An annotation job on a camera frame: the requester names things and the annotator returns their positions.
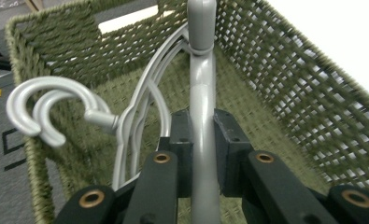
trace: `screw hole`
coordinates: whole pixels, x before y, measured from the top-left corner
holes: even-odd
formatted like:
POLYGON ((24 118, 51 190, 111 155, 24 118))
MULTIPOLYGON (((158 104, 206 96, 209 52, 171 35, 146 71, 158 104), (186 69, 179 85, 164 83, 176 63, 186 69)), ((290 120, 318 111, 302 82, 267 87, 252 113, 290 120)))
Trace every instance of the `screw hole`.
POLYGON ((170 161, 170 156, 167 154, 158 154, 154 157, 154 161, 158 163, 165 163, 170 161))
POLYGON ((261 162, 273 162, 274 161, 274 158, 272 156, 268 154, 264 154, 264 153, 258 154, 256 158, 257 160, 261 162))
POLYGON ((369 197, 355 189, 346 189, 341 193, 347 202, 362 208, 369 208, 369 197))
POLYGON ((97 199, 99 199, 99 195, 97 194, 90 194, 88 196, 85 197, 85 202, 87 203, 93 203, 95 201, 97 201, 97 199))
POLYGON ((320 224, 320 219, 312 214, 308 214, 306 216, 304 216, 304 222, 308 223, 308 224, 320 224))
POLYGON ((105 199, 105 193, 100 189, 93 189, 86 192, 79 199, 79 205, 83 208, 92 208, 97 206, 105 199))

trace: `black mount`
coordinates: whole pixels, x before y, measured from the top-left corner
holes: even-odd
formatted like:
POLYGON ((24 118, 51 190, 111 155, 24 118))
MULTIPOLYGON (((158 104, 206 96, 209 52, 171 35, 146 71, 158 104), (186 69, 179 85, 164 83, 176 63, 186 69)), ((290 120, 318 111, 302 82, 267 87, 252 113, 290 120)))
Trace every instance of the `black mount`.
MULTIPOLYGON (((248 223, 369 223, 369 192, 336 186, 327 196, 305 187, 286 164, 268 151, 255 151, 235 118, 215 110, 220 191, 242 198, 248 223)), ((177 223, 177 198, 192 189, 190 114, 172 115, 170 137, 160 139, 140 177, 114 192, 89 186, 64 206, 55 223, 177 223)))

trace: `gray metal pole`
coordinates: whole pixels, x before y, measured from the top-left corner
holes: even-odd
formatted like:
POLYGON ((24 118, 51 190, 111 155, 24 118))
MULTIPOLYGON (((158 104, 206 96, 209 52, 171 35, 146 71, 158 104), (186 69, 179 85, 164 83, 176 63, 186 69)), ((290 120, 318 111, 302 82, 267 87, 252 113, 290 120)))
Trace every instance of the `gray metal pole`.
POLYGON ((193 127, 192 223, 220 223, 213 115, 216 63, 213 54, 215 0, 189 0, 191 48, 190 114, 193 127))

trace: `brass insert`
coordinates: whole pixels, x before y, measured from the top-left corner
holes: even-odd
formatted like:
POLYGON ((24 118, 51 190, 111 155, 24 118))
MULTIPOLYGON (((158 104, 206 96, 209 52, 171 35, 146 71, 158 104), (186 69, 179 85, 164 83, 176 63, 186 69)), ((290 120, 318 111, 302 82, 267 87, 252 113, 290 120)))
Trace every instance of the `brass insert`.
POLYGON ((257 154, 256 158, 261 162, 273 162, 275 160, 271 155, 265 153, 257 154))
POLYGON ((100 189, 93 189, 86 192, 79 199, 79 205, 83 208, 92 208, 105 199, 105 193, 100 189))
POLYGON ((165 163, 170 161, 170 156, 164 153, 160 153, 154 157, 154 161, 158 163, 165 163))
POLYGON ((341 195, 345 200, 356 206, 369 208, 369 197, 355 189, 346 189, 342 191, 341 195))

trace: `wicker texture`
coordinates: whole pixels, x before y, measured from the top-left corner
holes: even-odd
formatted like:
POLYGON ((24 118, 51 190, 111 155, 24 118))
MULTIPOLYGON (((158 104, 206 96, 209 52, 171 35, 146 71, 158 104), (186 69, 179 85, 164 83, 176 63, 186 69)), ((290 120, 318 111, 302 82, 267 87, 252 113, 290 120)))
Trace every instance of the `wicker texture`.
MULTIPOLYGON (((7 41, 16 82, 70 77, 120 114, 152 54, 186 20, 185 3, 160 1, 160 13, 175 12, 100 34, 93 15, 125 2, 79 1, 13 19, 7 41)), ((369 95, 268 4, 220 1, 217 18, 218 108, 232 112, 256 149, 278 154, 307 186, 324 193, 342 183, 369 189, 369 95)), ((188 55, 172 61, 160 88, 171 111, 188 106, 188 55)), ((54 217, 46 158, 57 163, 67 198, 90 184, 110 184, 116 140, 85 123, 82 112, 75 100, 53 108, 53 123, 67 137, 58 150, 26 138, 37 223, 54 217)), ((141 160, 158 132, 153 106, 141 160)), ((240 201, 221 198, 221 216, 244 222, 240 201)), ((180 200, 178 218, 189 222, 189 200, 180 200)))

